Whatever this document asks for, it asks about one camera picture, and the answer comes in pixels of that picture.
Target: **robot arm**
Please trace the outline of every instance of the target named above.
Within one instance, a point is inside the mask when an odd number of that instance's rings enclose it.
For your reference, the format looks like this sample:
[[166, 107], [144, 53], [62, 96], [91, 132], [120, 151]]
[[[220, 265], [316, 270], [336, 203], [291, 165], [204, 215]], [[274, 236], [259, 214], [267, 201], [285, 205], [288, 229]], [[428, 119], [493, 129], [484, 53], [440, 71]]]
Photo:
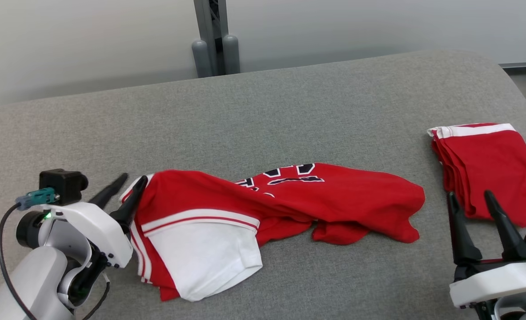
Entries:
[[[131, 259], [128, 227], [147, 177], [133, 186], [116, 211], [108, 215], [103, 210], [127, 177], [122, 174], [90, 201], [81, 202], [86, 177], [80, 172], [50, 170], [40, 174], [40, 190], [17, 199], [22, 210], [49, 202], [41, 205], [43, 211], [31, 211], [19, 222], [16, 238], [33, 251], [9, 276], [17, 295], [38, 320], [74, 319], [76, 308], [86, 301], [104, 269], [124, 268]], [[28, 319], [7, 285], [0, 287], [0, 319]]]
[[[482, 260], [466, 230], [464, 210], [451, 192], [450, 238], [457, 267], [450, 284], [450, 297], [458, 308], [474, 308], [480, 320], [523, 320], [526, 319], [526, 239], [522, 239], [492, 192], [486, 191], [484, 197], [502, 242], [502, 259]], [[524, 312], [504, 310], [513, 307]]]

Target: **white stripe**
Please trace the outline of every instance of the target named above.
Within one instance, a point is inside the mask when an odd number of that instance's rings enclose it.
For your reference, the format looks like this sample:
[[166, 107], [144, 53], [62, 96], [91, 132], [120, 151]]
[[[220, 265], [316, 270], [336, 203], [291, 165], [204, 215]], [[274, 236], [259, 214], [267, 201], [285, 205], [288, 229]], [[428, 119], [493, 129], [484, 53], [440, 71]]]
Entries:
[[130, 225], [130, 229], [134, 235], [134, 239], [137, 242], [138, 249], [142, 252], [142, 257], [144, 259], [144, 270], [141, 274], [143, 278], [150, 279], [150, 275], [153, 272], [153, 264], [150, 262], [149, 255], [146, 252], [145, 244], [142, 242], [141, 236], [138, 234], [138, 230], [134, 222]]
[[130, 243], [133, 245], [133, 248], [134, 248], [134, 251], [136, 251], [137, 253], [137, 258], [138, 258], [138, 275], [139, 276], [142, 276], [142, 255], [141, 255], [141, 251], [140, 251], [140, 248], [137, 247], [137, 245], [134, 243], [133, 241], [133, 237], [130, 237]]
[[253, 231], [254, 233], [257, 233], [257, 229], [251, 227], [250, 225], [246, 225], [245, 223], [236, 222], [236, 221], [229, 221], [229, 220], [222, 220], [222, 219], [193, 219], [193, 220], [186, 220], [182, 222], [177, 222], [169, 225], [165, 225], [163, 227], [159, 227], [157, 229], [154, 229], [152, 231], [145, 232], [145, 237], [151, 237], [159, 232], [166, 231], [167, 229], [178, 227], [180, 225], [184, 224], [191, 224], [191, 223], [224, 223], [224, 224], [230, 224], [230, 225], [236, 225], [237, 227], [243, 227], [245, 229], [249, 229]]
[[[153, 174], [147, 174], [146, 175], [148, 177], [148, 182], [146, 183], [146, 186], [149, 186], [150, 184], [150, 180], [153, 179], [153, 176], [154, 176], [154, 173]], [[122, 199], [124, 198], [124, 196], [126, 196], [132, 189], [133, 189], [133, 186], [135, 184], [137, 184], [138, 180], [141, 179], [142, 176], [139, 176], [138, 178], [136, 178], [132, 184], [130, 184], [126, 189], [124, 189], [124, 191], [122, 192], [122, 194], [120, 194], [120, 198], [119, 198], [119, 201], [122, 202]]]
[[433, 130], [436, 131], [437, 138], [446, 139], [452, 136], [477, 136], [479, 134], [489, 134], [500, 131], [515, 131], [514, 127], [511, 124], [499, 124], [499, 125], [489, 125], [489, 126], [478, 126], [478, 127], [468, 127], [468, 126], [439, 126], [427, 130], [427, 133], [430, 136], [433, 136]]
[[192, 209], [192, 210], [186, 210], [180, 213], [176, 213], [175, 215], [170, 215], [167, 217], [163, 217], [158, 220], [154, 220], [148, 223], [145, 223], [141, 225], [142, 231], [146, 232], [151, 229], [157, 228], [161, 225], [175, 222], [182, 219], [187, 219], [190, 217], [201, 217], [201, 216], [209, 216], [209, 217], [226, 217], [229, 219], [235, 219], [239, 221], [243, 221], [252, 225], [255, 225], [257, 228], [259, 227], [259, 220], [255, 219], [254, 217], [242, 215], [240, 213], [234, 213], [230, 211], [224, 211], [224, 210], [217, 210], [217, 209]]

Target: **folded red jersey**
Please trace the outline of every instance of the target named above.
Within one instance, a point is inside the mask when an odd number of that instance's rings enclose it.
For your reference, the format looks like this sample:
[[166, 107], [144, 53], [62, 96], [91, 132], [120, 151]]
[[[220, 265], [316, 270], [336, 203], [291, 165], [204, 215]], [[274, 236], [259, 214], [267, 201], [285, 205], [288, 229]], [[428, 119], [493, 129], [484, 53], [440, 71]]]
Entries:
[[446, 191], [454, 191], [466, 216], [492, 219], [484, 191], [491, 190], [510, 219], [526, 227], [526, 143], [510, 124], [439, 126], [428, 130], [443, 166]]
[[[131, 187], [121, 199], [128, 196]], [[259, 247], [302, 233], [350, 244], [368, 231], [411, 243], [409, 223], [425, 195], [398, 176], [331, 164], [277, 168], [240, 182], [203, 172], [149, 176], [131, 239], [144, 282], [161, 299], [190, 301], [220, 293], [261, 269]]]

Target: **gray cushioned table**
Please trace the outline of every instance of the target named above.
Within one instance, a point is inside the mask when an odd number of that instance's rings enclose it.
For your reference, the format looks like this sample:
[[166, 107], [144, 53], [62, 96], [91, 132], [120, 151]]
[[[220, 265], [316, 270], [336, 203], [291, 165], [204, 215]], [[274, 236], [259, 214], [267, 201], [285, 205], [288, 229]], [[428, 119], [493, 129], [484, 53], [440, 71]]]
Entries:
[[[370, 233], [345, 247], [310, 233], [261, 249], [264, 267], [201, 302], [160, 302], [136, 259], [110, 270], [94, 319], [470, 319], [448, 295], [454, 264], [442, 171], [427, 128], [510, 122], [526, 140], [526, 100], [492, 61], [427, 51], [178, 81], [0, 107], [0, 217], [50, 168], [80, 170], [91, 196], [120, 172], [177, 168], [239, 180], [279, 166], [326, 162], [389, 172], [425, 188], [413, 244]], [[5, 234], [12, 269], [27, 249]], [[470, 224], [485, 257], [501, 247], [491, 223]], [[96, 287], [92, 308], [103, 290]]]

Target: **printed number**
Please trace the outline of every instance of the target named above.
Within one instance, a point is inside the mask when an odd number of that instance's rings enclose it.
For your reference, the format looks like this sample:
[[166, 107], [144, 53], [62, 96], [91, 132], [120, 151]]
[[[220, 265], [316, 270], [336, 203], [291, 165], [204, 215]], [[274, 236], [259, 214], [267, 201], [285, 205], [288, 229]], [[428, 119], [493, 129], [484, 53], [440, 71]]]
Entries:
[[247, 188], [251, 188], [255, 186], [255, 184], [253, 183], [253, 178], [247, 178], [247, 179], [238, 181], [235, 184], [238, 184], [240, 186], [247, 187]]
[[[314, 170], [315, 165], [314, 164], [301, 164], [297, 166], [297, 173], [299, 176], [309, 174]], [[263, 173], [265, 176], [268, 176], [269, 178], [276, 178], [277, 176], [281, 176], [281, 168], [276, 168], [275, 170], [269, 170], [268, 172]]]
[[317, 176], [301, 176], [300, 178], [284, 178], [284, 179], [269, 181], [268, 185], [273, 186], [275, 184], [282, 184], [283, 182], [287, 182], [287, 181], [324, 182], [323, 179], [318, 178]]

